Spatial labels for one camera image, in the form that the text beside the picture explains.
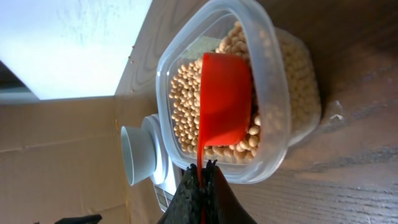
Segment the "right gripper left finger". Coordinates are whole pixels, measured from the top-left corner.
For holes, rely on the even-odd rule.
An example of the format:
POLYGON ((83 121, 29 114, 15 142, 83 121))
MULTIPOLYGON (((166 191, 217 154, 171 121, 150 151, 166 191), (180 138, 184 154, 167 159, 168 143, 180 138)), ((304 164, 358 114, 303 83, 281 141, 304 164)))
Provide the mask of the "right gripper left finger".
POLYGON ((200 224, 202 199, 195 164, 185 171, 182 181, 158 224, 200 224))

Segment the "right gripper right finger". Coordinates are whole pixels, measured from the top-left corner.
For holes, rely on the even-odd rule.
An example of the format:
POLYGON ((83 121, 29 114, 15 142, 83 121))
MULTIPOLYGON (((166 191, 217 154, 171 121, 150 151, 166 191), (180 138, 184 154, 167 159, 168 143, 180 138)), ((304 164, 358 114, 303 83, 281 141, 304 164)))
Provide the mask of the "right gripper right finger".
POLYGON ((205 223, 256 224, 236 198, 216 162, 209 160, 203 169, 205 223))

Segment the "red plastic measuring scoop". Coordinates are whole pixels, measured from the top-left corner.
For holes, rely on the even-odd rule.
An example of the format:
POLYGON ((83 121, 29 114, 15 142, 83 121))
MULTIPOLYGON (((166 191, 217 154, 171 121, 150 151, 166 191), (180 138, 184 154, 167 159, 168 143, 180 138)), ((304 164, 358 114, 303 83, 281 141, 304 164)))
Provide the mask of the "red plastic measuring scoop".
MULTIPOLYGON (((201 72, 200 124, 197 174, 203 187, 207 146, 227 146, 240 142, 251 115, 251 72, 246 62, 232 54, 205 53, 201 72)), ((201 222, 204 220, 202 199, 201 222)))

